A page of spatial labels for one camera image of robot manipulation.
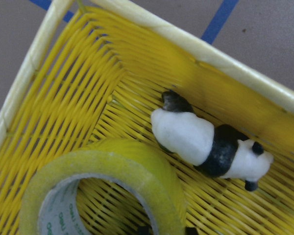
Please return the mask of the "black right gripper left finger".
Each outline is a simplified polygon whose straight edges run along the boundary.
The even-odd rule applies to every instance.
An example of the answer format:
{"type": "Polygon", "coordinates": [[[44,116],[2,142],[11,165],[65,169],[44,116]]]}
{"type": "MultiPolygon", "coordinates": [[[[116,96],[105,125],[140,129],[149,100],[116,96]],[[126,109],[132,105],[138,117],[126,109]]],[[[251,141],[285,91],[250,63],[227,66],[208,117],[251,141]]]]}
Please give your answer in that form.
{"type": "Polygon", "coordinates": [[[149,226],[138,226],[137,235],[150,235],[149,226]]]}

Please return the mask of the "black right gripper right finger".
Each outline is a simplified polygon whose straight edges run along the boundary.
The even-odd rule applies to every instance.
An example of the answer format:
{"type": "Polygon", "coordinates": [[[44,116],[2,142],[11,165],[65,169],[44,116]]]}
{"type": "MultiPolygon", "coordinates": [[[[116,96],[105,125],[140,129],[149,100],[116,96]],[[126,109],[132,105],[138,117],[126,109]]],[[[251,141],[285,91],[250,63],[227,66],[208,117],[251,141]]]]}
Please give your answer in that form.
{"type": "Polygon", "coordinates": [[[185,228],[185,235],[196,235],[196,228],[195,227],[186,227],[185,228]]]}

